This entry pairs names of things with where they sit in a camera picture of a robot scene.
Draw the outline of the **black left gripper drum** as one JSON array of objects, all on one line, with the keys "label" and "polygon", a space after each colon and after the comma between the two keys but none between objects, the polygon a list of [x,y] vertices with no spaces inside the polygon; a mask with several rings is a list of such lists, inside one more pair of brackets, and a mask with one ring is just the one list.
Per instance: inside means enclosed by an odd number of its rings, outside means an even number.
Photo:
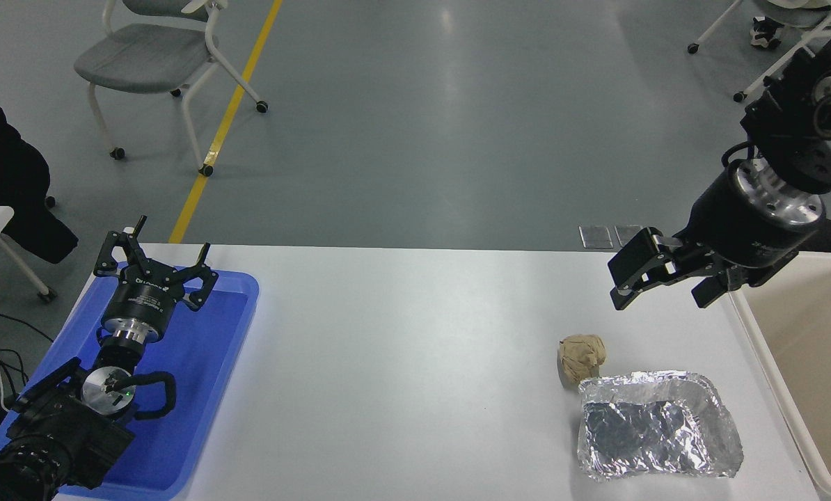
[{"label": "black left gripper drum", "polygon": [[117,328],[121,323],[142,321],[151,328],[166,328],[184,294],[182,285],[168,286],[165,282],[176,272],[160,269],[146,276],[132,269],[117,273],[118,286],[104,311],[104,326]]}]

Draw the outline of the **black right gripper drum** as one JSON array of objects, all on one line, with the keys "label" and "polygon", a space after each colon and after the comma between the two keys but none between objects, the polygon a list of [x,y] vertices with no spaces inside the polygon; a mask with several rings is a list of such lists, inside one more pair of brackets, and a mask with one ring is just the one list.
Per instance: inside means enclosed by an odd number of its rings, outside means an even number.
[{"label": "black right gripper drum", "polygon": [[693,204],[683,238],[724,261],[723,287],[756,287],[816,231],[816,196],[770,166],[729,166]]}]

